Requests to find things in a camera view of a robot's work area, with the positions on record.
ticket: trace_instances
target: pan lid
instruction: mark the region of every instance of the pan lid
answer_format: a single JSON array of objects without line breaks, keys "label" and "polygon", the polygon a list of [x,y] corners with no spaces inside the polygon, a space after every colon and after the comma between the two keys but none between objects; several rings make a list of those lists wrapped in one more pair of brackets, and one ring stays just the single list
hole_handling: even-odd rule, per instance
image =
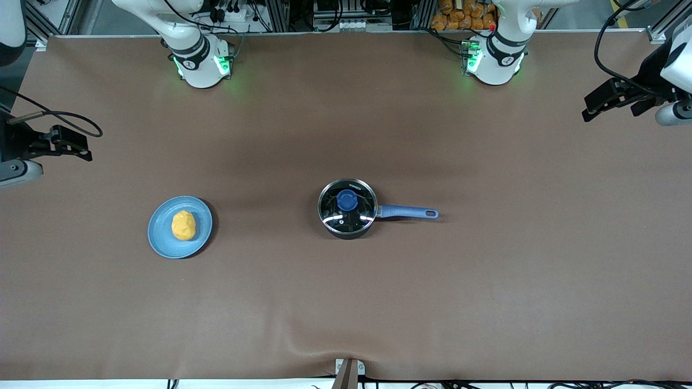
[{"label": "pan lid", "polygon": [[341,179],[322,190],[318,202],[322,223],[332,232],[359,233],[375,220],[377,199],[368,184],[358,179]]}]

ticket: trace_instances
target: yellow potato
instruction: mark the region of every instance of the yellow potato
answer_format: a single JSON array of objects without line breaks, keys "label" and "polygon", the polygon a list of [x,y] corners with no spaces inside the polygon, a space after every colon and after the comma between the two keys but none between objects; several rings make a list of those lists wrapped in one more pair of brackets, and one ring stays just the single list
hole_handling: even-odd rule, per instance
[{"label": "yellow potato", "polygon": [[190,211],[182,210],[173,216],[171,230],[173,236],[180,240],[190,240],[194,237],[197,224],[194,221],[194,216]]}]

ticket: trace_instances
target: saucepan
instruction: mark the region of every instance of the saucepan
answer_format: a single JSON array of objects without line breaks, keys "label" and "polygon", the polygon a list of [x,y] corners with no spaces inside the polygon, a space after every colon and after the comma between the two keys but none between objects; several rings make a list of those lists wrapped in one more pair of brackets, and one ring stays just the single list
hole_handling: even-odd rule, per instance
[{"label": "saucepan", "polygon": [[432,208],[380,206],[375,191],[358,179],[341,179],[325,186],[318,201],[320,220],[327,230],[340,239],[363,236],[376,218],[416,217],[437,219]]}]

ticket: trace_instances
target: table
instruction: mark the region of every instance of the table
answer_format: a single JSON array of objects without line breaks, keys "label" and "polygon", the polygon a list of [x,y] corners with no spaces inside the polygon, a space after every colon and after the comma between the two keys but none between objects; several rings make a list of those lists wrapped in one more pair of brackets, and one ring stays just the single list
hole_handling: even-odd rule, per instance
[{"label": "table", "polygon": [[[537,34],[488,87],[427,35],[249,37],[208,90],[158,39],[51,39],[21,92],[105,135],[2,192],[0,379],[309,377],[351,356],[378,379],[692,380],[692,133],[583,123],[594,39]],[[603,60],[634,74],[653,49],[613,33]],[[441,217],[335,239],[316,202],[343,177]],[[147,223],[184,194],[217,230],[165,260]]]}]

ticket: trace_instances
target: pile of potatoes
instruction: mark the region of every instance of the pile of potatoes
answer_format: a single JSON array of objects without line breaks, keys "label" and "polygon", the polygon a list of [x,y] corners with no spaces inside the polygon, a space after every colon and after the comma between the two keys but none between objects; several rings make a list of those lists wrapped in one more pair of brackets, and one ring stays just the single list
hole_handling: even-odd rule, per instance
[{"label": "pile of potatoes", "polygon": [[476,0],[464,0],[464,9],[454,7],[453,0],[439,0],[440,13],[432,18],[430,27],[433,30],[488,30],[495,24],[496,9],[494,4],[483,4]]}]

